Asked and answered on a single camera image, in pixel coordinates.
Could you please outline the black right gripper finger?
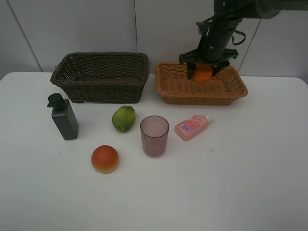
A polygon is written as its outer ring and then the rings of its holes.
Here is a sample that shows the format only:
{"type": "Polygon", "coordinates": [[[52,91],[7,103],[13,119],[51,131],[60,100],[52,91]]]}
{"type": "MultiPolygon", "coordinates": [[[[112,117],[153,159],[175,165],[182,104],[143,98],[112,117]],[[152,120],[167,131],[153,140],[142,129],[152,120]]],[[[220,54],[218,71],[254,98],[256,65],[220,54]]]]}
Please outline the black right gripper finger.
{"type": "Polygon", "coordinates": [[[187,79],[191,80],[195,74],[195,71],[197,70],[195,63],[187,62],[187,79]]]}
{"type": "Polygon", "coordinates": [[[229,60],[213,62],[211,64],[211,66],[212,66],[212,77],[214,77],[216,74],[218,74],[221,70],[228,67],[229,65],[230,65],[229,60]]]}

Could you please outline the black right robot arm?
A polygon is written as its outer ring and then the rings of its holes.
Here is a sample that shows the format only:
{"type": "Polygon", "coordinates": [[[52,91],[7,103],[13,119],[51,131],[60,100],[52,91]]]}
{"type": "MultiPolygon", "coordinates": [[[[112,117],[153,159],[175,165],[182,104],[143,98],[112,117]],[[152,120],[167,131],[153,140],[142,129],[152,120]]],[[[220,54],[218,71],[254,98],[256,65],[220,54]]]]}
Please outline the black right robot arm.
{"type": "Polygon", "coordinates": [[[242,41],[234,41],[234,33],[243,37],[244,32],[236,28],[245,18],[271,19],[282,10],[306,11],[306,0],[216,0],[214,15],[197,23],[201,35],[195,50],[181,54],[179,63],[186,64],[187,79],[192,79],[195,72],[203,65],[208,66],[214,76],[229,66],[230,59],[236,59],[238,52],[228,49],[231,41],[234,46],[242,41]]]}

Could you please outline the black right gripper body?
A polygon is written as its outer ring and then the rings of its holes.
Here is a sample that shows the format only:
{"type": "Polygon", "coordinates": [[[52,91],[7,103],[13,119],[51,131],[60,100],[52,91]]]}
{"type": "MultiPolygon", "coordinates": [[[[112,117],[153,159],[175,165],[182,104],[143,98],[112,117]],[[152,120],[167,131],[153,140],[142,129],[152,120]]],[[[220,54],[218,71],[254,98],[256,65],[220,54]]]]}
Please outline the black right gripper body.
{"type": "Polygon", "coordinates": [[[214,66],[229,59],[237,58],[237,50],[227,49],[226,47],[238,26],[238,17],[225,16],[208,21],[204,20],[196,24],[201,32],[198,47],[181,54],[179,56],[181,64],[204,63],[214,66]]]}

